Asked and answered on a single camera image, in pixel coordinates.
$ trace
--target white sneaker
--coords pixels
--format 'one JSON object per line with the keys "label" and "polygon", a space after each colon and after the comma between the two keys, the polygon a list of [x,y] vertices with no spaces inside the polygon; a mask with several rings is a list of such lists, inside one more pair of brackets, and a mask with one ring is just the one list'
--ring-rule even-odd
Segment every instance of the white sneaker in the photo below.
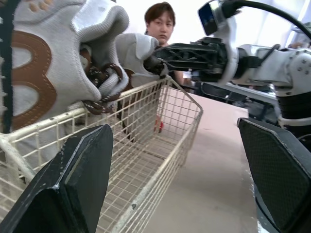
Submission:
{"label": "white sneaker", "polygon": [[[168,69],[152,54],[159,43],[153,37],[138,34],[120,34],[116,39],[119,62],[128,73],[130,83],[127,89],[132,89],[157,81],[168,74]],[[141,144],[148,142],[155,130],[158,120],[157,109],[159,104],[161,86],[146,88],[135,97],[120,101],[118,110],[124,106],[118,114],[122,120],[122,126],[128,139]]]}
{"label": "white sneaker", "polygon": [[[8,0],[4,8],[9,10],[13,2],[17,4],[16,0]],[[93,103],[104,98],[105,102],[126,88],[128,76],[118,62],[115,46],[115,37],[129,23],[122,7],[111,0],[18,2],[15,11],[11,12],[15,16],[11,44],[12,130],[61,114],[79,100]],[[115,64],[122,77],[113,75],[98,89],[88,79],[81,64],[81,43],[91,47],[97,65]],[[59,130],[60,137],[65,135],[64,129]],[[41,133],[41,145],[55,141],[55,137],[55,130]],[[34,148],[34,141],[30,140],[23,146],[23,153]],[[49,160],[57,151],[58,148],[53,147],[41,151],[41,154]]]}

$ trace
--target man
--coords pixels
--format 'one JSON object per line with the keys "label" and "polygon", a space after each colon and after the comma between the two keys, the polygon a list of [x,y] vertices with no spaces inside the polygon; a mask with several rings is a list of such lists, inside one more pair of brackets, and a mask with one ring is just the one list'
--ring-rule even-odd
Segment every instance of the man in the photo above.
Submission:
{"label": "man", "polygon": [[[175,12],[167,2],[151,6],[145,14],[146,35],[156,38],[160,46],[168,46],[176,21]],[[183,72],[172,71],[170,76],[180,85],[184,84]]]}

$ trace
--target beige table surface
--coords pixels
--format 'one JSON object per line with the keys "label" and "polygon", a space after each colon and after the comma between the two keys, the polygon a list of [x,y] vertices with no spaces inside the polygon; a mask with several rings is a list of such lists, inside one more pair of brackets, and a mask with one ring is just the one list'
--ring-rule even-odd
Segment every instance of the beige table surface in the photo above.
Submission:
{"label": "beige table surface", "polygon": [[146,233],[257,233],[252,180],[237,119],[247,110],[192,95],[203,107],[193,147]]}

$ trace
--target shopping basket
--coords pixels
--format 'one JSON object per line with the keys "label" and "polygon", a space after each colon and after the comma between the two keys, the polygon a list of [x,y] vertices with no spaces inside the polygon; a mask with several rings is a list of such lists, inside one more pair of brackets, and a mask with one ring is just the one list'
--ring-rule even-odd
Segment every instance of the shopping basket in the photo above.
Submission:
{"label": "shopping basket", "polygon": [[[48,162],[49,148],[59,150],[74,133],[109,124],[114,134],[112,164],[96,232],[143,232],[185,163],[202,113],[200,105],[168,76],[122,93],[112,114],[91,116],[78,108],[0,134],[0,220]],[[42,140],[47,132],[53,133],[53,140]],[[20,145],[27,141],[35,144],[24,151]]]}

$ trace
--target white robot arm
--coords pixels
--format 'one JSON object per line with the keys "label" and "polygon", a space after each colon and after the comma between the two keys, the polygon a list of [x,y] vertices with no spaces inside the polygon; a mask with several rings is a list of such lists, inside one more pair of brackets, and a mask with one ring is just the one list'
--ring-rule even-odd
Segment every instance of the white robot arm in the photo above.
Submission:
{"label": "white robot arm", "polygon": [[281,110],[280,126],[291,131],[302,143],[311,142],[311,49],[279,50],[280,45],[237,48],[236,22],[232,16],[242,6],[278,14],[298,25],[311,38],[311,32],[302,23],[279,9],[248,0],[212,0],[198,13],[206,35],[212,34],[213,38],[205,37],[195,45],[173,44],[160,48],[155,56],[170,69],[202,71],[203,82],[273,84]]}

